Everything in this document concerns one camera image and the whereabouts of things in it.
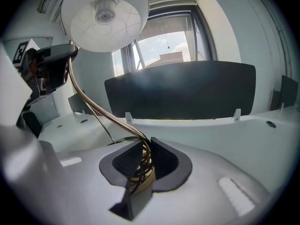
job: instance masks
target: white wall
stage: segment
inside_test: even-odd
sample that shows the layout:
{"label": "white wall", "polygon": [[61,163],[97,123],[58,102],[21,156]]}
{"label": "white wall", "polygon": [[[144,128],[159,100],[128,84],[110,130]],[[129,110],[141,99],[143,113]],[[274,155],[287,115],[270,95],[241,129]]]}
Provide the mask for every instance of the white wall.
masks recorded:
{"label": "white wall", "polygon": [[198,4],[210,27],[218,59],[241,62],[237,40],[221,6],[216,0],[198,0]]}
{"label": "white wall", "polygon": [[[45,14],[40,14],[37,7],[40,0],[25,0],[7,25],[2,40],[16,38],[52,37],[52,45],[69,42],[59,23],[51,23]],[[68,97],[73,95],[70,80],[53,94],[59,115],[71,112]]]}
{"label": "white wall", "polygon": [[262,0],[277,26],[282,46],[285,50],[286,76],[298,82],[297,104],[300,105],[300,50],[295,34],[285,16],[273,0]]}
{"label": "white wall", "polygon": [[256,68],[252,114],[269,109],[272,92],[285,75],[284,54],[274,22],[260,0],[217,0],[226,14],[240,51],[241,62]]}
{"label": "white wall", "polygon": [[111,113],[104,81],[114,77],[112,53],[79,49],[73,68],[79,87],[90,99]]}

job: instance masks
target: black panel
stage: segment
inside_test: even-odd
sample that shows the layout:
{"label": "black panel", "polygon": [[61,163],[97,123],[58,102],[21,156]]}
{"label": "black panel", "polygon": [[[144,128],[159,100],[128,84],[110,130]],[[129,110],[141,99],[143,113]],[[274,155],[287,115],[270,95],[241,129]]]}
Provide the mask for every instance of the black panel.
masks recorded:
{"label": "black panel", "polygon": [[[68,101],[69,101],[70,107],[71,107],[71,109],[72,109],[73,112],[82,113],[84,111],[86,114],[94,115],[93,112],[86,105],[85,101],[83,101],[83,99],[78,95],[78,93],[70,96],[68,98]],[[95,111],[95,113],[98,116],[102,116],[97,111]]]}
{"label": "black panel", "polygon": [[151,138],[150,149],[156,177],[152,192],[173,191],[188,180],[193,164],[186,154],[155,137]]}
{"label": "black panel", "polygon": [[33,112],[24,112],[22,116],[29,129],[36,137],[38,137],[42,131],[43,126],[39,123],[35,114]]}
{"label": "black panel", "polygon": [[282,103],[284,107],[294,106],[298,93],[298,83],[287,76],[282,76],[279,108]]}
{"label": "black panel", "polygon": [[110,184],[126,188],[128,179],[133,177],[142,157],[143,142],[133,141],[102,158],[99,169]]}
{"label": "black panel", "polygon": [[149,67],[105,81],[112,113],[136,119],[216,119],[251,113],[255,67],[194,61]]}

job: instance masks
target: lamp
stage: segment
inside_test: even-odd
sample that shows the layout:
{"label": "lamp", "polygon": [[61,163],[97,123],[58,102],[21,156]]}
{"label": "lamp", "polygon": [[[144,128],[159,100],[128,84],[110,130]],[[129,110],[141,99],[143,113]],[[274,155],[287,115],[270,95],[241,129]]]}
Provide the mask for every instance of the lamp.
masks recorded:
{"label": "lamp", "polygon": [[61,22],[82,49],[110,52],[137,38],[148,13],[149,0],[64,0]]}

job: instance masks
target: white plastic surface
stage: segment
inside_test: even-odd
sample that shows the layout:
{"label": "white plastic surface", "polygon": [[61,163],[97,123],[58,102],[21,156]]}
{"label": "white plastic surface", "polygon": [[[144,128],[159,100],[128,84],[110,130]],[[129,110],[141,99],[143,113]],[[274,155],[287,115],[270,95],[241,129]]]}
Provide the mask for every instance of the white plastic surface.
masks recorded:
{"label": "white plastic surface", "polygon": [[71,157],[66,160],[60,161],[63,167],[71,166],[80,162],[82,162],[82,159],[80,157]]}
{"label": "white plastic surface", "polygon": [[0,124],[15,125],[31,93],[0,42]]}
{"label": "white plastic surface", "polygon": [[255,204],[233,182],[232,179],[224,177],[221,178],[218,183],[239,217],[249,213],[255,208]]}
{"label": "white plastic surface", "polygon": [[[153,194],[151,191],[150,193],[145,191],[147,194],[144,194],[143,191],[136,194],[140,195],[139,198],[131,197],[133,202],[131,205],[135,207],[133,221],[123,219],[109,211],[114,204],[122,201],[123,194],[120,192],[122,187],[111,185],[99,171],[99,161],[102,158],[131,142],[59,154],[60,159],[68,157],[82,159],[81,163],[64,168],[65,174],[70,178],[69,195],[75,197],[78,202],[76,200],[70,202],[63,214],[68,215],[66,216],[68,220],[77,213],[81,214],[70,224],[98,225],[99,221],[104,225],[228,224],[237,218],[237,214],[218,184],[218,180],[223,177],[231,177],[237,181],[256,203],[262,203],[267,199],[268,193],[257,181],[220,156],[176,142],[166,140],[161,142],[185,153],[193,164],[192,172],[176,190]],[[140,213],[136,211],[137,206],[140,206]]]}
{"label": "white plastic surface", "polygon": [[[99,117],[115,140],[132,136]],[[277,127],[271,128],[266,121]],[[134,127],[149,138],[157,137],[211,151],[223,156],[260,181],[270,192],[285,183],[299,148],[300,112],[295,107],[282,111],[216,120],[135,120]],[[73,114],[43,126],[39,140],[50,142],[55,151],[103,147],[111,140],[92,115]]]}
{"label": "white plastic surface", "polygon": [[240,108],[237,108],[234,112],[234,115],[232,117],[232,120],[237,122],[240,120],[240,114],[241,114],[241,109]]}
{"label": "white plastic surface", "polygon": [[63,1],[61,20],[70,39],[91,52],[115,51],[136,39],[147,21],[149,0],[114,0],[116,17],[110,24],[95,19],[99,1]]}
{"label": "white plastic surface", "polygon": [[133,123],[133,118],[130,112],[125,113],[126,123]]}

